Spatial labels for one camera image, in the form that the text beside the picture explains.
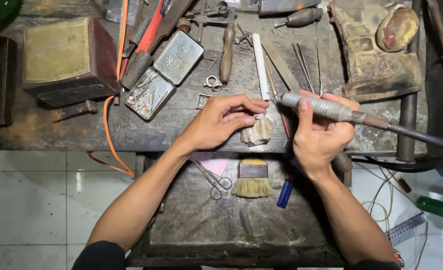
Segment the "embossed logo on tin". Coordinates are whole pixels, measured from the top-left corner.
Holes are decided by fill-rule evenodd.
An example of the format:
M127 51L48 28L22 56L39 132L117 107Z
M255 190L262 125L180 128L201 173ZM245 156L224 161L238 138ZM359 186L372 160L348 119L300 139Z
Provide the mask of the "embossed logo on tin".
M182 50L184 53L190 52L190 45L188 43L185 43L185 45L182 46Z
M168 64L170 70L173 72L180 73L185 71L184 68L186 62L181 57L176 55L176 53L172 53L170 56L168 56L166 58L166 63Z

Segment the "hand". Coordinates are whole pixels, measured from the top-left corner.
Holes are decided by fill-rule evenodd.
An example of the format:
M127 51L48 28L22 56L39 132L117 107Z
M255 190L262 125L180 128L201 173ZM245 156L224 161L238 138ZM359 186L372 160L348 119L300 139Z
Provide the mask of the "hand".
M246 95L210 97L179 138L192 151L212 149L224 143L237 129L253 126L253 114L266 113L268 102Z
M338 95L325 93L320 97L305 90L298 93L345 104L356 111L360 109L359 103ZM304 97L298 101L298 118L300 122L293 139L295 156L311 180L325 178L331 171L330 162L353 139L355 124L313 117L311 102Z

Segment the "white tile floor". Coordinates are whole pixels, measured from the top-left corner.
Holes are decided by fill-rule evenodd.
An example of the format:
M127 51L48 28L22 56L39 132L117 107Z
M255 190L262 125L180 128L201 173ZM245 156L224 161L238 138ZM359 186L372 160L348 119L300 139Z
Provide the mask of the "white tile floor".
M95 156L117 165L110 153L96 152ZM134 168L134 154L123 153L120 158ZM355 168L352 192L360 202L371 201L382 180L358 165ZM85 152L2 151L0 270L70 269L95 222L132 182L129 175L107 170ZM370 170L383 176L380 169L371 166ZM403 178L413 189L412 200L416 194L443 200L443 177L436 171L404 174ZM385 185L377 199L387 210L390 194ZM410 200L394 190L390 227L417 213ZM373 217L384 218L380 206L374 207ZM443 269L443 218L431 214L428 218L428 242L419 270ZM386 229L385 222L379 224ZM415 268L424 239L422 225L416 237L396 246L405 269Z

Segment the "blue lighter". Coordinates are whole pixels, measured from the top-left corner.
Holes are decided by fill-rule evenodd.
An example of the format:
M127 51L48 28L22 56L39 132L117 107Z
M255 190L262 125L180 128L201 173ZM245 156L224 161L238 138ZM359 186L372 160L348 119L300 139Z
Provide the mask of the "blue lighter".
M293 190L293 177L286 175L285 183L281 188L280 197L278 198L277 206L281 208L286 208L288 200L290 199L291 191Z

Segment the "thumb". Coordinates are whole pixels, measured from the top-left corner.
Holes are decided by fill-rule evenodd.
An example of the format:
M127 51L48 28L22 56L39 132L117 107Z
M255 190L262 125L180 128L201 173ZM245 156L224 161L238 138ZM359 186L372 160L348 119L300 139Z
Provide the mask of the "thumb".
M298 101L298 118L300 122L297 132L303 135L310 134L313 131L313 108L305 97Z
M230 135L235 132L237 129L253 126L255 123L255 119L253 116L240 116L237 117L230 122L224 124L225 130L227 132L230 132Z

